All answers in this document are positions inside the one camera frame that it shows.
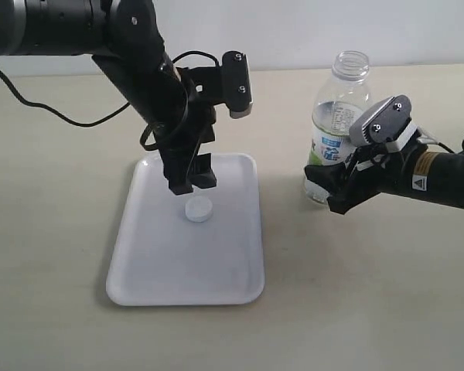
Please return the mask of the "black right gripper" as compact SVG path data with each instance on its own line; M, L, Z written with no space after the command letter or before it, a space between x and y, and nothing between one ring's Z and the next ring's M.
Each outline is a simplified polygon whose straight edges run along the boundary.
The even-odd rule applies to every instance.
M310 182L329 193L329 210L337 214L346 214L380 193L427 202L427 192L412 188L414 166L427 150L427 145L416 141L392 154L380 153L377 146L359 148L346 166L307 165L304 172Z

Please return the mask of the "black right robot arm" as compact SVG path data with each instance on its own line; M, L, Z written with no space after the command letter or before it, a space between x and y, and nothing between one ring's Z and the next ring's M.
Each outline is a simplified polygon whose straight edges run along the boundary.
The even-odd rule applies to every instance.
M436 152L411 141L400 152L382 150L358 148L347 165L307 165L305 175L341 215L382 193L464 209L464 149Z

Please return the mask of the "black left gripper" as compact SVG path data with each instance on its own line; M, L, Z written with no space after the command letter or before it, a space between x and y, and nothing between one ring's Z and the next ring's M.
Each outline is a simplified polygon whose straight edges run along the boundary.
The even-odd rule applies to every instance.
M163 174L173 194L190 194L193 185L217 186L212 155L193 157L201 143L214 140L215 107L225 102L222 69L160 65L154 72L154 149L163 152Z

